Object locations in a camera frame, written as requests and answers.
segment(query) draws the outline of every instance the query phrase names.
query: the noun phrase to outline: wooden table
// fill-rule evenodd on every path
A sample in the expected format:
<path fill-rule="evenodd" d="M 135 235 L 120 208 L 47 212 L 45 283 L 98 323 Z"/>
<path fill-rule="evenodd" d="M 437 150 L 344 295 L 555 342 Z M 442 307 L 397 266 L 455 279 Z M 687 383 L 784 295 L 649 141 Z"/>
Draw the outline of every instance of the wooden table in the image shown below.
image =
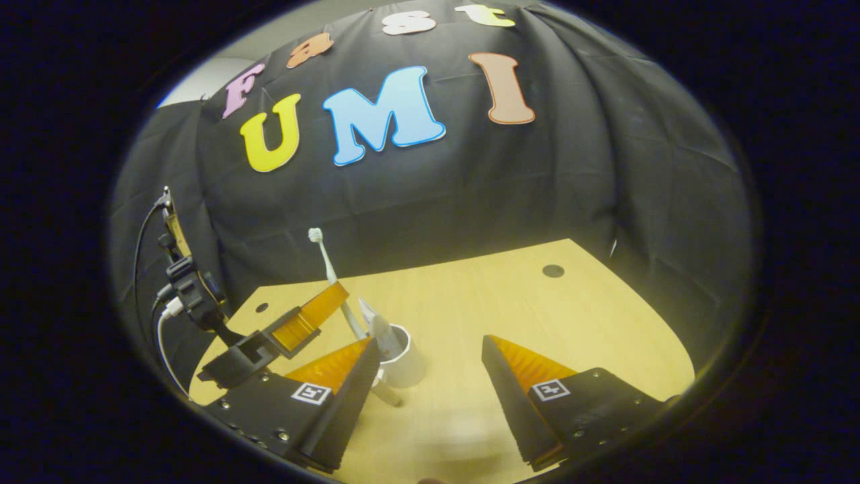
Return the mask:
<path fill-rule="evenodd" d="M 548 264 L 563 267 L 564 275 L 546 276 L 543 268 Z M 418 385 L 397 390 L 401 407 L 368 395 L 341 468 L 334 473 L 340 481 L 414 484 L 423 477 L 437 477 L 451 484 L 495 484 L 535 475 L 519 456 L 481 363 L 485 334 L 508 339 L 576 371 L 606 368 L 657 400 L 684 392 L 694 378 L 689 356 L 660 316 L 569 239 L 347 277 L 341 284 L 359 319 L 360 296 L 392 324 L 409 330 L 427 375 Z M 288 306 L 304 304 L 327 286 L 319 281 L 260 288 L 229 326 L 243 334 L 261 329 L 262 323 L 238 316 L 253 312 L 273 294 L 285 298 Z M 321 329 L 322 334 L 298 356 L 281 357 L 269 368 L 285 374 L 354 341 L 340 311 Z M 225 350 L 216 339 L 197 371 Z M 191 383 L 190 395 L 202 405 L 224 393 L 213 382 L 195 377 Z"/>

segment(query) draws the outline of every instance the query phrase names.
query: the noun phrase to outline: black cloth backdrop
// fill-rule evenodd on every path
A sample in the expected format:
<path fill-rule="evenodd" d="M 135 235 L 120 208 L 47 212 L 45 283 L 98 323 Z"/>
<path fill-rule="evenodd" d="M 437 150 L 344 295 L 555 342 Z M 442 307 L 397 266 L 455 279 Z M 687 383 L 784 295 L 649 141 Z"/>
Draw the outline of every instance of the black cloth backdrop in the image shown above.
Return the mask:
<path fill-rule="evenodd" d="M 307 238 L 312 226 L 322 229 L 339 276 L 570 238 L 663 317 L 696 370 L 715 355 L 743 314 L 756 267 L 751 192 L 738 153 L 670 74 L 603 29 L 542 3 L 487 3 L 516 22 L 493 28 L 454 11 L 467 3 L 398 3 L 320 26 L 261 59 L 265 71 L 226 120 L 223 89 L 153 114 L 118 177 L 110 214 L 114 290 L 137 344 L 145 348 L 151 336 L 137 329 L 131 310 L 132 252 L 147 210 L 169 185 L 195 259 L 233 307 L 261 285 L 324 279 L 319 249 Z M 438 25 L 382 32 L 386 16 L 417 9 Z M 292 49 L 319 32 L 330 33 L 332 48 L 287 69 Z M 468 59 L 479 52 L 518 60 L 535 121 L 504 126 L 488 118 L 486 78 Z M 323 101 L 355 88 L 376 102 L 385 76 L 411 65 L 427 68 L 427 100 L 445 137 L 410 147 L 388 141 L 381 152 L 367 147 L 360 161 L 334 165 Z M 271 108 L 295 93 L 296 154 L 275 171 L 254 171 L 240 126 L 268 113 L 263 129 L 277 146 Z M 162 227 L 158 215 L 144 236 L 144 321 L 166 283 L 156 243 Z M 164 334 L 187 387 L 212 336 L 185 318 L 171 320 Z"/>

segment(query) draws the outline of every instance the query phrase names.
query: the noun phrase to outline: white cup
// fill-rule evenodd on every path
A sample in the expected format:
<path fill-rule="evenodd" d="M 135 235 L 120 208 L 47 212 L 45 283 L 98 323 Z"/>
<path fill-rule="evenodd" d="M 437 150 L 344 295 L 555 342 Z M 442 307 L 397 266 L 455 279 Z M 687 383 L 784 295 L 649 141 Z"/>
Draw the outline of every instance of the white cup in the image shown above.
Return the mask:
<path fill-rule="evenodd" d="M 381 362 L 379 369 L 383 371 L 382 379 L 388 386 L 408 388 L 424 378 L 424 359 L 415 349 L 415 342 L 412 341 L 412 335 L 406 331 L 406 328 L 391 325 L 391 330 L 405 349 L 396 357 Z"/>

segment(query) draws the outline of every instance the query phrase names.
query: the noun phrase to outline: blue letter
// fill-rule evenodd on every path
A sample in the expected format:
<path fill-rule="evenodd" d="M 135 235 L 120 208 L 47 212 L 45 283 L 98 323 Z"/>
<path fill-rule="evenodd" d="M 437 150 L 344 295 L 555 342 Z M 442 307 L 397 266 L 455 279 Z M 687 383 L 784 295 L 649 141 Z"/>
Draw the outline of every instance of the blue letter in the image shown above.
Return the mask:
<path fill-rule="evenodd" d="M 381 152 L 392 115 L 397 126 L 391 137 L 395 146 L 417 145 L 445 136 L 445 125 L 433 118 L 424 96 L 421 80 L 426 73 L 427 68 L 421 65 L 392 72 L 382 82 L 376 104 L 351 88 L 326 99 L 322 107 L 331 112 L 335 123 L 335 164 L 343 166 L 365 156 L 365 148 L 355 142 L 353 128 L 368 145 Z"/>

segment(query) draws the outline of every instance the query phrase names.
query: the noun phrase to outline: foam letter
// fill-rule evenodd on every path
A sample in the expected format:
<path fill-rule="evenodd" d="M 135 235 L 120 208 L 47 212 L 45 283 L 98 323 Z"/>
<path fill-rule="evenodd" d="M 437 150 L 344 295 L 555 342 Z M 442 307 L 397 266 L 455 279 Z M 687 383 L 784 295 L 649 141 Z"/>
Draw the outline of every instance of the foam letter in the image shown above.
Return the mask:
<path fill-rule="evenodd" d="M 227 103 L 221 119 L 227 119 L 227 116 L 232 115 L 233 111 L 245 104 L 245 97 L 242 94 L 251 92 L 251 88 L 254 87 L 254 76 L 260 75 L 265 67 L 264 64 L 257 64 L 235 81 L 227 84 L 225 87 L 227 89 Z"/>
<path fill-rule="evenodd" d="M 298 47 L 292 49 L 290 59 L 286 61 L 286 66 L 292 69 L 297 65 L 301 65 L 305 60 L 329 50 L 334 43 L 328 32 L 314 35 L 302 42 Z"/>
<path fill-rule="evenodd" d="M 417 145 L 445 136 L 445 125 L 433 118 L 424 95 L 421 81 L 426 73 L 427 68 L 421 65 L 393 71 L 382 82 L 376 104 L 351 88 L 326 99 L 322 107 L 331 112 L 335 124 L 335 164 L 343 166 L 365 156 L 365 148 L 355 142 L 353 128 L 381 152 L 392 116 L 397 126 L 391 137 L 395 146 Z"/>
<path fill-rule="evenodd" d="M 456 7 L 457 12 L 466 12 L 473 22 L 489 25 L 490 27 L 513 27 L 513 20 L 497 18 L 496 15 L 505 15 L 505 10 L 491 9 L 487 5 L 464 5 Z"/>
<path fill-rule="evenodd" d="M 266 113 L 259 113 L 253 118 L 245 121 L 239 133 L 245 138 L 245 151 L 248 153 L 248 162 L 251 168 L 267 172 L 278 168 L 290 161 L 292 155 L 298 149 L 298 118 L 296 117 L 296 103 L 302 97 L 299 94 L 287 96 L 272 106 L 272 112 L 280 119 L 280 146 L 272 151 L 266 148 L 266 139 L 263 135 L 263 122 Z"/>
<path fill-rule="evenodd" d="M 430 14 L 421 10 L 392 14 L 382 19 L 382 23 L 385 25 L 382 31 L 388 35 L 424 32 L 436 27 L 436 21 L 428 18 L 429 16 Z"/>
<path fill-rule="evenodd" d="M 473 53 L 469 59 L 481 66 L 493 95 L 489 119 L 499 124 L 526 124 L 535 120 L 535 112 L 525 105 L 513 68 L 516 59 L 498 53 Z"/>

